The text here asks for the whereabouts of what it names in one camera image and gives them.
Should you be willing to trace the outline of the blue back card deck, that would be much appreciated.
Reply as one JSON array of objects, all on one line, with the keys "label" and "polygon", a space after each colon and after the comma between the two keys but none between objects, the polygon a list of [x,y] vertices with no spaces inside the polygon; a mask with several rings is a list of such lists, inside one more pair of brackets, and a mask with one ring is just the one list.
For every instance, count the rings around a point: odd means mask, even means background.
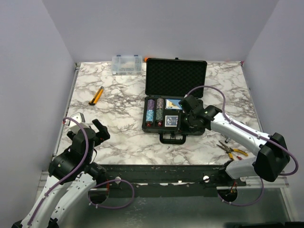
[{"label": "blue back card deck", "polygon": [[177,127],[178,116],[177,115],[166,115],[165,116],[165,127]]}]

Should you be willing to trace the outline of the ace of spades card deck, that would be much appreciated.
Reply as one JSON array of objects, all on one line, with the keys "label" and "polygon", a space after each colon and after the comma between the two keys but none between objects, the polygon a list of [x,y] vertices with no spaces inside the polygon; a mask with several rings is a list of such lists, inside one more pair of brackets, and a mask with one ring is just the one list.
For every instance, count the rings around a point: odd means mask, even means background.
[{"label": "ace of spades card deck", "polygon": [[165,108],[167,110],[181,110],[180,101],[180,99],[165,99]]}]

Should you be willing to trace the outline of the black poker set case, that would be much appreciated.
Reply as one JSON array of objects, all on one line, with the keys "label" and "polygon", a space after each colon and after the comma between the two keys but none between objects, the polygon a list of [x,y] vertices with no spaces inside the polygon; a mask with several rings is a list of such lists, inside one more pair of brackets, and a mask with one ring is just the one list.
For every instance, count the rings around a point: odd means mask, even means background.
[{"label": "black poker set case", "polygon": [[[142,130],[145,133],[156,133],[163,144],[181,145],[186,142],[189,135],[200,136],[204,133],[183,133],[180,131],[181,110],[167,110],[165,99],[180,99],[191,91],[197,99],[202,99],[207,71],[207,62],[203,60],[180,60],[149,58],[146,62],[145,99],[142,118]],[[156,119],[156,101],[164,99],[162,126],[158,126]],[[147,103],[149,99],[155,100],[154,121],[150,127],[146,123]],[[177,115],[177,127],[165,127],[165,116]]]}]

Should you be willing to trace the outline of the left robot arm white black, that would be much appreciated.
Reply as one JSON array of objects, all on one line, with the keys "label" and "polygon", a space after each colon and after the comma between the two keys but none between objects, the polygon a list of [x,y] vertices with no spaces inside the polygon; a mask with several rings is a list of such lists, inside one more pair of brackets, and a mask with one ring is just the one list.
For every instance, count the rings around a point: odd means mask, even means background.
[{"label": "left robot arm white black", "polygon": [[72,144],[50,163],[39,198],[29,214],[13,224],[14,228],[60,227],[82,196],[107,181],[105,168],[92,161],[95,147],[110,139],[107,127],[94,119],[92,123],[98,129],[95,132],[76,117],[69,120],[74,122],[67,133]]}]

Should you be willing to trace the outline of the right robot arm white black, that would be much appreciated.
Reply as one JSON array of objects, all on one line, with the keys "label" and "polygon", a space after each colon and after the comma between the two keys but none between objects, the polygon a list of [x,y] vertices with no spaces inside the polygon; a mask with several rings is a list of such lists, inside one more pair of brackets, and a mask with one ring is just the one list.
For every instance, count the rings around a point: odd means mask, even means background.
[{"label": "right robot arm white black", "polygon": [[203,132],[208,129],[234,140],[254,156],[239,161],[228,161],[222,167],[218,180],[229,186],[241,177],[258,176],[274,182],[290,162],[285,139],[279,133],[269,135],[254,130],[238,121],[225,117],[222,110],[203,104],[189,95],[179,102],[183,114],[180,121],[188,131]]}]

